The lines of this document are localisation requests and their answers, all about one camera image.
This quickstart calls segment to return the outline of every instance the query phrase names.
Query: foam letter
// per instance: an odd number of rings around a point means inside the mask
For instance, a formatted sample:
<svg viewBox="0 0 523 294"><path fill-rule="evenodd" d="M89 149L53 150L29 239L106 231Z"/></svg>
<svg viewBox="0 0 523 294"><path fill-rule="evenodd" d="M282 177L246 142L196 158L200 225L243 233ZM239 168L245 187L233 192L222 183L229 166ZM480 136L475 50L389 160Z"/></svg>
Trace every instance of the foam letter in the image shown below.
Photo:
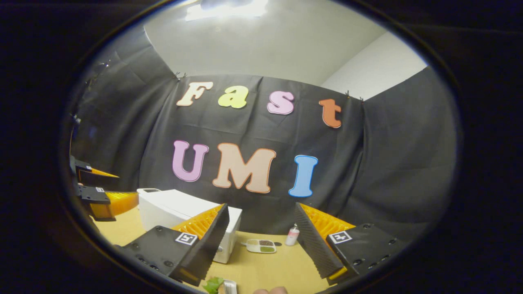
<svg viewBox="0 0 523 294"><path fill-rule="evenodd" d="M200 178L203 157L209 152L209 147L202 144L195 144L194 149L195 162L192 165L192 171L187 172L184 169L184 155L189 148L189 143L185 141L174 141L173 172L179 178L186 182L194 182Z"/></svg>
<svg viewBox="0 0 523 294"><path fill-rule="evenodd" d="M235 144L221 143L218 145L218 150L222 153L222 158L218 176L212 181L213 185L229 188L231 186L229 181L230 172L236 189L240 189L250 176L251 181L245 186L248 191L256 193L270 192L270 187L268 186L269 170L272 160L276 157L274 150L263 148L256 150L247 164L244 163L240 149Z"/></svg>
<svg viewBox="0 0 523 294"><path fill-rule="evenodd" d="M272 92L269 95L269 100L267 110L272 114L288 115L294 110L294 105L291 102L294 100L294 96L291 92Z"/></svg>
<svg viewBox="0 0 523 294"><path fill-rule="evenodd" d="M227 94L223 94L218 99L218 104L223 107L232 106L232 108L242 108L247 105L245 99L249 93L249 89L244 86L232 86L225 89Z"/></svg>
<svg viewBox="0 0 523 294"><path fill-rule="evenodd" d="M294 197L311 196L312 172L318 163L318 159L307 155L297 155L294 158L294 162L298 164L298 170L296 171L294 187L289 190L289 195Z"/></svg>
<svg viewBox="0 0 523 294"><path fill-rule="evenodd" d="M187 89L187 92L185 92L184 96L178 100L176 105L178 106L189 106L192 104L192 98L198 99L203 94L203 91L205 89L210 90L212 88L213 83L212 82L193 82L189 84L189 88Z"/></svg>
<svg viewBox="0 0 523 294"><path fill-rule="evenodd" d="M323 122L331 128L339 128L342 122L336 119L336 112L341 112L342 108L336 105L334 99L320 100L323 106Z"/></svg>

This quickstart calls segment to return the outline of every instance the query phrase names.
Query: small bottle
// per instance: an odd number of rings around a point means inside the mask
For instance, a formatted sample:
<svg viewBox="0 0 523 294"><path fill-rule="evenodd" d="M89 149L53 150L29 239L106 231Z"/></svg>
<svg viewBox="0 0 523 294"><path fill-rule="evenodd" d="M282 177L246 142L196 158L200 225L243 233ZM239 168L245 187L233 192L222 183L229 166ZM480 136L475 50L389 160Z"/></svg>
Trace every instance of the small bottle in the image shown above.
<svg viewBox="0 0 523 294"><path fill-rule="evenodd" d="M287 240L285 240L285 245L293 246L294 244L296 244L296 239L298 239L299 234L300 230L298 230L298 225L294 224L294 226L289 230Z"/></svg>

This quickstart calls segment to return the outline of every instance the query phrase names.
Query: ceiling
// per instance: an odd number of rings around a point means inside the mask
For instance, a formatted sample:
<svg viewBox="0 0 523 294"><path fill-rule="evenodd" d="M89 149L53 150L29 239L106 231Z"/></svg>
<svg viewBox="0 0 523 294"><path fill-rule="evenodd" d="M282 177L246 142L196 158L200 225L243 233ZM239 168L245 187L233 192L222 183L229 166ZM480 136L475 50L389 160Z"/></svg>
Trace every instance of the ceiling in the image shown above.
<svg viewBox="0 0 523 294"><path fill-rule="evenodd" d="M320 86L386 30L337 3L268 0L260 17L185 21L172 6L145 25L151 43L173 72L249 74Z"/></svg>

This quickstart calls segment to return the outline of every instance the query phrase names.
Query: tan tabletop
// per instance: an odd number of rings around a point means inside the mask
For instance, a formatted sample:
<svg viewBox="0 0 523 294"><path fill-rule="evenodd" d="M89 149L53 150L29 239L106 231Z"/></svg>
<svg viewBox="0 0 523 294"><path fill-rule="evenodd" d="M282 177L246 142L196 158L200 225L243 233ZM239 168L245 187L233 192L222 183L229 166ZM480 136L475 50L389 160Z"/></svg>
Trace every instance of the tan tabletop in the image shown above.
<svg viewBox="0 0 523 294"><path fill-rule="evenodd" d="M145 233L137 208L116 217L115 222L97 222L100 233L112 244L124 246ZM256 289L268 289L284 286L289 294L316 293L328 288L325 279L321 279L311 258L303 248L286 246L286 235L265 235L237 232L238 240L227 264L213 262L207 272L206 280L212 276L235 281L238 294L252 294ZM273 254L252 253L240 242L247 239L266 239L280 242ZM197 287L207 293L202 285Z"/></svg>

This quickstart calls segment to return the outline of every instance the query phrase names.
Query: blue letter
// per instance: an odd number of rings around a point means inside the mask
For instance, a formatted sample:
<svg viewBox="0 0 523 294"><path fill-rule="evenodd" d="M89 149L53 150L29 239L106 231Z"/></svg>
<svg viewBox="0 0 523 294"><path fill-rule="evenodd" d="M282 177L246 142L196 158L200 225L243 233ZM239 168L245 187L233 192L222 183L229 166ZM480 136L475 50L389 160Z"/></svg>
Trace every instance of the blue letter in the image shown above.
<svg viewBox="0 0 523 294"><path fill-rule="evenodd" d="M294 162L298 164L298 171L296 172L296 182L294 182L294 187L289 190L289 195L294 197L311 196L312 172L318 163L318 159L307 155L297 155Z"/></svg>

